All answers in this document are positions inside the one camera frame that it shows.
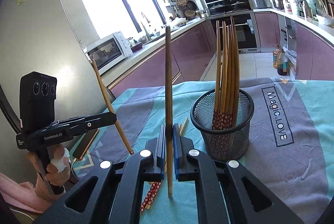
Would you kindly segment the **left hand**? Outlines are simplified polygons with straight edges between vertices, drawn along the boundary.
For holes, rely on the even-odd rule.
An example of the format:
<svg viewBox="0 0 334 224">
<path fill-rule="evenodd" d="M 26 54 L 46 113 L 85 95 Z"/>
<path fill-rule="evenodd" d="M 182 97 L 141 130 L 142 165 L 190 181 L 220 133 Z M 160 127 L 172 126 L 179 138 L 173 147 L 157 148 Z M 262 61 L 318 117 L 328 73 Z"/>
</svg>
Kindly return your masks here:
<svg viewBox="0 0 334 224">
<path fill-rule="evenodd" d="M 53 162 L 46 167 L 45 180 L 54 186 L 62 186 L 70 179 L 69 159 L 65 156 L 62 144 L 50 147 L 53 153 Z"/>
</svg>

